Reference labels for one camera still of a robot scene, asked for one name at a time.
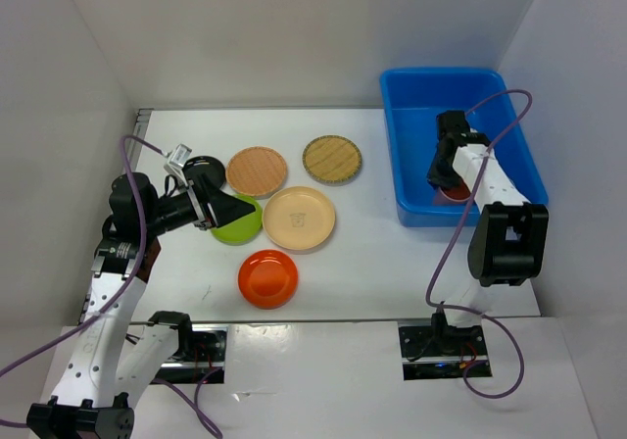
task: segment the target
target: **red plate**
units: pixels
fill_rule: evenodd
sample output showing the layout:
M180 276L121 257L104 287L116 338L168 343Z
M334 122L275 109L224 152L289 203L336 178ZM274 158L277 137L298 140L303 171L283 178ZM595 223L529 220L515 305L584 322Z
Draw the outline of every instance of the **red plate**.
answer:
M240 292L255 307L276 309L294 295L298 270L285 253L261 250L248 257L237 280Z

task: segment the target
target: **cream plate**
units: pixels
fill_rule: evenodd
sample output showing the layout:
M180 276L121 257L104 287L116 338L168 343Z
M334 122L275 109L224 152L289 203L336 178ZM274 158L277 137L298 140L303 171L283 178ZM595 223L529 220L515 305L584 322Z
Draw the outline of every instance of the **cream plate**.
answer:
M265 233L288 250L309 250L319 245L328 238L334 225L333 204L310 187L283 189L265 205Z

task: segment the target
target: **blue plastic bin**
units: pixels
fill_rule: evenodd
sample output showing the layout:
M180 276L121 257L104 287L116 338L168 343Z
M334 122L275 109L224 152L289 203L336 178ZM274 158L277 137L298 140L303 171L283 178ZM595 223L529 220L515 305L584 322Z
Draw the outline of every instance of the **blue plastic bin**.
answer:
M434 206L435 191L426 176L437 144L436 116L450 109L467 110L506 89L491 70L415 68L385 72L381 90L399 219L404 226L456 226L463 206ZM473 128L489 138L516 117L509 97L487 103L468 117ZM520 127L495 149L497 159L516 188L530 202L547 204L547 191ZM475 225L479 211L471 211L467 225Z

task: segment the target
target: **lime green plate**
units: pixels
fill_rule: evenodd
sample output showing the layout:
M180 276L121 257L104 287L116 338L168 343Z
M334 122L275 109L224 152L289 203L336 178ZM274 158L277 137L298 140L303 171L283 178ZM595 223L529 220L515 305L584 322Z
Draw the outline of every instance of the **lime green plate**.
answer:
M242 194L235 197L255 206L252 214L232 221L229 225L220 228L212 228L212 234L216 240L229 245L239 245L253 238L262 229L262 206L255 199Z

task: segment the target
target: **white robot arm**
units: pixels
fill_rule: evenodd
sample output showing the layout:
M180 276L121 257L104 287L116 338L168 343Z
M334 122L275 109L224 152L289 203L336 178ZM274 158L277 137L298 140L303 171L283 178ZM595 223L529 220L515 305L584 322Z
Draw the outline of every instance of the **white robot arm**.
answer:
M148 177L134 173L146 217L147 244L137 275L103 314L101 309L126 285L139 253L137 205L126 175L112 184L112 214L103 225L103 238L92 266L86 318L97 319L78 335L72 358L50 401L33 404L26 424L43 439L127 439L136 406L168 358L189 356L192 323L188 315L157 312L121 366L121 348L132 314L144 293L161 247L157 237L194 223L200 229L222 226L255 208L217 189L202 170L188 171L189 149L179 145L167 156L166 169L179 183L177 195L157 196Z
M544 255L549 213L543 205L530 204L499 165L490 141L470 128L464 111L448 111L438 116L438 147L427 175L434 187L456 188L465 184L473 189L484 158L488 162L474 202L480 219L468 248L468 278L447 305L457 305L486 313L493 306L497 291L493 285L521 285L540 272ZM477 324L477 316L447 311L450 325Z

